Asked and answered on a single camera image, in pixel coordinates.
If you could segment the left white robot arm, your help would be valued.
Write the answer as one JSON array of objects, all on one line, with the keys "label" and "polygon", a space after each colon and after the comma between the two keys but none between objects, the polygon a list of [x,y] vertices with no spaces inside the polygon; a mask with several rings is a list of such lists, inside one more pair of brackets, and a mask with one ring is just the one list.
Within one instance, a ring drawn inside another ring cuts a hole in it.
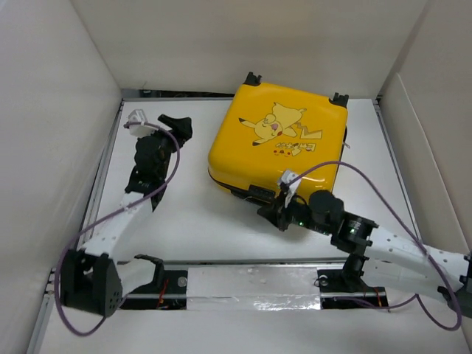
[{"label": "left white robot arm", "polygon": [[133,111],[125,127],[137,138],[134,166],[119,209],[98,223],[99,230],[77,250],[62,257],[59,302],[62,306],[107,318],[131,292],[163,289],[161,259],[137,254],[124,260],[125,247],[156,210],[167,185],[176,174],[170,160],[192,138],[189,117],[159,116],[162,127],[147,121],[142,110]]}]

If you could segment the yellow suitcase with grey lining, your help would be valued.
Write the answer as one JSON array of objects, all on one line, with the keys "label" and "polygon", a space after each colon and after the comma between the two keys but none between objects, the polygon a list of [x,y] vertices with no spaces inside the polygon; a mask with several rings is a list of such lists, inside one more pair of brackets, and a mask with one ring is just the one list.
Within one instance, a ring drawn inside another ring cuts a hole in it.
[{"label": "yellow suitcase with grey lining", "polygon": [[286,170],[302,174],[341,159],[348,100],[264,83],[249,72],[209,151],[210,177],[239,198],[271,201]]}]

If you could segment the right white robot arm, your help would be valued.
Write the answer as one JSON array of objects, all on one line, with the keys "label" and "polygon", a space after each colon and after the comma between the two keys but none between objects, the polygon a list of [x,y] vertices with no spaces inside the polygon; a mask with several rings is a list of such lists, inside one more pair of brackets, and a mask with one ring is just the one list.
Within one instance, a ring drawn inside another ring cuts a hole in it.
[{"label": "right white robot arm", "polygon": [[327,190],[308,201],[295,195],[287,202],[281,192],[258,209],[280,231],[291,224],[330,237],[348,255],[342,268],[321,270],[318,284],[325,294],[359,294],[374,288],[394,288],[427,296],[471,316],[471,257],[418,245],[344,209]]}]

